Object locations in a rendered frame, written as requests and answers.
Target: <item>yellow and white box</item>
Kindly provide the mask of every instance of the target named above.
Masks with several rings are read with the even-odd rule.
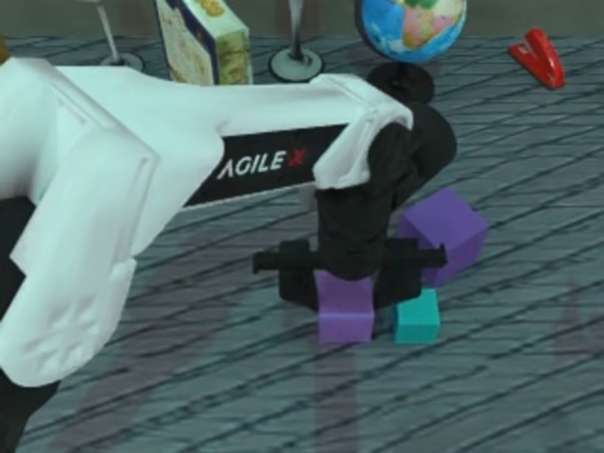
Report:
[[[249,28],[223,0],[156,0],[173,80],[253,83]]]

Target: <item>large purple cube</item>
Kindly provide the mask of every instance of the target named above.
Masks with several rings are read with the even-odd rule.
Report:
[[[319,295],[319,343],[368,343],[374,330],[373,283],[314,273]]]
[[[415,238],[421,248],[446,248],[447,265],[425,269],[424,281],[437,287],[474,264],[488,230],[487,223],[455,192],[445,188],[403,212],[396,235]]]

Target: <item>red clip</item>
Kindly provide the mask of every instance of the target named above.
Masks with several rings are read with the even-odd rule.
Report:
[[[511,45],[510,55],[550,90],[564,86],[564,69],[560,57],[545,32],[533,28],[525,35],[525,41]]]

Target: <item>globe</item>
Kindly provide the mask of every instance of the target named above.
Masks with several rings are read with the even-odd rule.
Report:
[[[357,0],[357,29],[367,45],[387,59],[406,63],[376,68],[369,81],[389,94],[398,90],[398,97],[427,102],[434,91],[431,76],[413,65],[440,56],[457,40],[465,23],[466,2]]]

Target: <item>cube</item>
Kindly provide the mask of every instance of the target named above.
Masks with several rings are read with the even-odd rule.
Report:
[[[428,286],[438,287],[474,264],[487,230],[484,219],[446,188],[403,212],[396,235],[417,239],[420,248],[445,246],[446,266],[423,273]]]
[[[372,279],[347,281],[324,271],[315,272],[314,278],[319,298],[319,342],[370,342],[375,320]]]
[[[425,289],[418,297],[394,306],[396,344],[432,344],[438,338],[440,327],[436,290]]]

